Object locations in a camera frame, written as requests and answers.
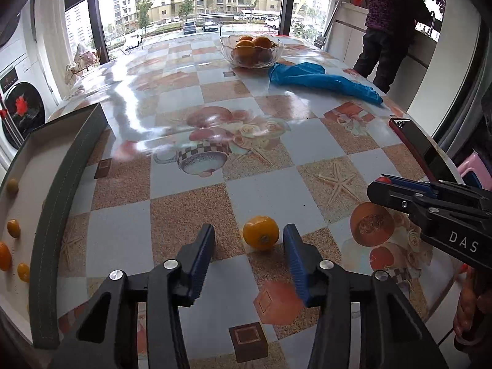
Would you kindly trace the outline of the small yellow orange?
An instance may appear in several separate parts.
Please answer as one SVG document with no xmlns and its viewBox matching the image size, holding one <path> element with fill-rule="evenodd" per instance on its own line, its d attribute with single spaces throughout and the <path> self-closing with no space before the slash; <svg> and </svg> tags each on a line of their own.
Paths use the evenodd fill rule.
<svg viewBox="0 0 492 369">
<path fill-rule="evenodd" d="M 7 232 L 13 238 L 19 238 L 21 236 L 21 228 L 16 219 L 7 222 Z"/>
<path fill-rule="evenodd" d="M 256 251 L 268 251 L 279 240 L 279 226 L 269 216 L 255 216 L 243 226 L 244 241 Z"/>
<path fill-rule="evenodd" d="M 17 273 L 18 277 L 22 282 L 29 282 L 30 281 L 30 268 L 29 265 L 25 262 L 21 262 L 18 264 L 17 267 Z"/>
</svg>

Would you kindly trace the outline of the large orange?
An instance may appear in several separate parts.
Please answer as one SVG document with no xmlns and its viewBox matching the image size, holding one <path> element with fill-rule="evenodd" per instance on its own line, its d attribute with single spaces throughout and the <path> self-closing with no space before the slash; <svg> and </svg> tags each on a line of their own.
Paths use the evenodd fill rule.
<svg viewBox="0 0 492 369">
<path fill-rule="evenodd" d="M 7 272 L 12 266 L 12 255 L 8 248 L 8 245 L 4 242 L 0 242 L 0 270 Z"/>
</svg>

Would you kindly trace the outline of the oranges in bowl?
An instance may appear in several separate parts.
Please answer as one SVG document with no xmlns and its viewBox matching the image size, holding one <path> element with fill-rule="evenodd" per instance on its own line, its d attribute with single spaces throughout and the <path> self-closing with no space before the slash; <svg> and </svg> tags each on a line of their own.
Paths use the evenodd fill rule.
<svg viewBox="0 0 492 369">
<path fill-rule="evenodd" d="M 278 45 L 265 36 L 243 36 L 236 42 L 231 57 L 244 68 L 253 68 L 269 63 Z"/>
</svg>

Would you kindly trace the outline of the person in dark clothes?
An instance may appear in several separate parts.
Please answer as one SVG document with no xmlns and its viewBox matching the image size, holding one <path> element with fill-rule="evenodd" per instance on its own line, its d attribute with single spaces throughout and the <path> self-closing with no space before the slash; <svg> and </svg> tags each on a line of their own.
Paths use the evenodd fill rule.
<svg viewBox="0 0 492 369">
<path fill-rule="evenodd" d="M 418 22 L 429 24 L 432 15 L 424 0 L 365 0 L 368 14 L 363 49 L 354 65 L 362 77 L 376 72 L 373 84 L 389 91 L 414 40 Z"/>
</svg>

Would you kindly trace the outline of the brown longan fruit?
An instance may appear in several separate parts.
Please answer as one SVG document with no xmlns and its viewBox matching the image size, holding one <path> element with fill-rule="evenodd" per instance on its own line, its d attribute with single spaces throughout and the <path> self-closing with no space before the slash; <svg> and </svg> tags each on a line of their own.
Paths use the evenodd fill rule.
<svg viewBox="0 0 492 369">
<path fill-rule="evenodd" d="M 18 180 L 16 178 L 10 178 L 7 181 L 6 189 L 10 196 L 16 196 L 19 190 Z"/>
</svg>

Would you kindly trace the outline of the smartphone in red case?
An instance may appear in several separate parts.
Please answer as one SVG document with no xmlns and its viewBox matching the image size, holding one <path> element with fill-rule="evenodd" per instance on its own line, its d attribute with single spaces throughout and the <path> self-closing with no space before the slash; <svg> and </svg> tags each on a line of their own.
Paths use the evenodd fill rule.
<svg viewBox="0 0 492 369">
<path fill-rule="evenodd" d="M 455 182 L 454 174 L 436 147 L 411 119 L 391 118 L 389 127 L 410 150 L 431 182 Z"/>
</svg>

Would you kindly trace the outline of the small red tomato far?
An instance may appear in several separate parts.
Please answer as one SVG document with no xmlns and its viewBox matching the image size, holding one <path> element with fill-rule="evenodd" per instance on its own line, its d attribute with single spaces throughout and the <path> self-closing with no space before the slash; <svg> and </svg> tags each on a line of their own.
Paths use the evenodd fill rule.
<svg viewBox="0 0 492 369">
<path fill-rule="evenodd" d="M 391 184 L 392 181 L 389 177 L 387 176 L 380 176 L 376 179 L 377 182 L 383 182 L 383 183 L 387 183 L 387 184 Z"/>
</svg>

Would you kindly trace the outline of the grey cardboard tray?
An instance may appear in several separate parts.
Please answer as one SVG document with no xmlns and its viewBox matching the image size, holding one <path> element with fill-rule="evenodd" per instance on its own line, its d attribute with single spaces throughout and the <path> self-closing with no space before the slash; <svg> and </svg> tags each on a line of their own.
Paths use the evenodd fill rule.
<svg viewBox="0 0 492 369">
<path fill-rule="evenodd" d="M 1 273 L 1 312 L 31 345 L 59 344 L 57 284 L 62 236 L 87 161 L 108 125 L 103 108 L 89 105 L 32 131 L 4 177 L 18 180 L 16 196 L 1 185 L 1 240 L 12 255 Z M 16 219 L 19 238 L 7 232 Z M 30 281 L 22 282 L 18 264 L 27 263 Z"/>
</svg>

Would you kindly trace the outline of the glass fruit bowl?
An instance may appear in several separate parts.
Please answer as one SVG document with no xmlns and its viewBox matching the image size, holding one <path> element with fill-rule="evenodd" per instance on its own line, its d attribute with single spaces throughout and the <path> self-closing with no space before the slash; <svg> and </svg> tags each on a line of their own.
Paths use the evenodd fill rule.
<svg viewBox="0 0 492 369">
<path fill-rule="evenodd" d="M 279 61 L 284 50 L 282 42 L 265 35 L 222 36 L 219 42 L 224 58 L 235 68 L 270 68 Z"/>
</svg>

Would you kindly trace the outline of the blue rubber gloves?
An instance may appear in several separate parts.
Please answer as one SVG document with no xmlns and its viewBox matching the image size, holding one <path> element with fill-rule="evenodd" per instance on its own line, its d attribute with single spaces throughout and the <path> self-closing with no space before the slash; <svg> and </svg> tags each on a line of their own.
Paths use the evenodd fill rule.
<svg viewBox="0 0 492 369">
<path fill-rule="evenodd" d="M 381 105 L 383 98 L 371 87 L 351 81 L 343 76 L 326 74 L 321 65 L 301 62 L 292 66 L 275 63 L 268 70 L 269 81 L 280 86 L 302 86 L 328 90 L 356 97 L 373 105 Z"/>
</svg>

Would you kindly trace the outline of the white washing machine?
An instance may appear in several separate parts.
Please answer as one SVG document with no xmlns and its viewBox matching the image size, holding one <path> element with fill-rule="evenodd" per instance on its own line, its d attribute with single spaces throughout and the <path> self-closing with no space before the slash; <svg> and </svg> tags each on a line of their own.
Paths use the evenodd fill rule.
<svg viewBox="0 0 492 369">
<path fill-rule="evenodd" d="M 1 47 L 1 97 L 25 139 L 47 122 L 58 104 L 36 58 L 28 55 L 22 38 L 15 34 Z M 6 171 L 18 149 L 1 119 L 1 169 Z"/>
</svg>

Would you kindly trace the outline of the white cabinet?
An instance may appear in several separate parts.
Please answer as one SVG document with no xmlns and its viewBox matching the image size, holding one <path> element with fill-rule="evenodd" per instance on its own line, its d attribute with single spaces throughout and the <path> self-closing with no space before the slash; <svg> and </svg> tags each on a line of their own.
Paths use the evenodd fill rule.
<svg viewBox="0 0 492 369">
<path fill-rule="evenodd" d="M 327 50 L 402 108 L 408 108 L 424 80 L 437 42 L 415 28 L 396 34 L 368 28 L 367 15 L 367 9 L 341 2 L 331 22 Z"/>
</svg>

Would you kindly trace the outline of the shoe rack with shoes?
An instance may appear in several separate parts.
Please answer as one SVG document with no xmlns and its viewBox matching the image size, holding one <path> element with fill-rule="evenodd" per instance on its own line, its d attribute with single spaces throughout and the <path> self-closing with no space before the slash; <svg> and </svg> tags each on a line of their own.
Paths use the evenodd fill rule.
<svg viewBox="0 0 492 369">
<path fill-rule="evenodd" d="M 64 82 L 68 86 L 73 86 L 75 82 L 84 77 L 92 67 L 100 65 L 100 51 L 98 49 L 86 48 L 84 45 L 77 45 L 73 61 L 65 68 Z"/>
</svg>

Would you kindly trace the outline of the red handled broom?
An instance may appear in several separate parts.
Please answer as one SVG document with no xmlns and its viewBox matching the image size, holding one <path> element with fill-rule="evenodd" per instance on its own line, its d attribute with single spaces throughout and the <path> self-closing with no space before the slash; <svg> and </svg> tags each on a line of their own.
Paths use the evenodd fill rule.
<svg viewBox="0 0 492 369">
<path fill-rule="evenodd" d="M 5 106 L 2 97 L 0 97 L 1 101 L 1 119 L 2 122 L 5 124 L 7 128 L 7 133 L 10 135 L 10 138 L 12 139 L 12 145 L 14 148 L 19 149 L 22 147 L 22 144 L 24 143 L 24 138 L 22 137 L 22 134 L 20 134 L 18 128 L 16 127 L 15 123 L 13 122 L 12 117 L 10 116 L 9 110 Z"/>
</svg>

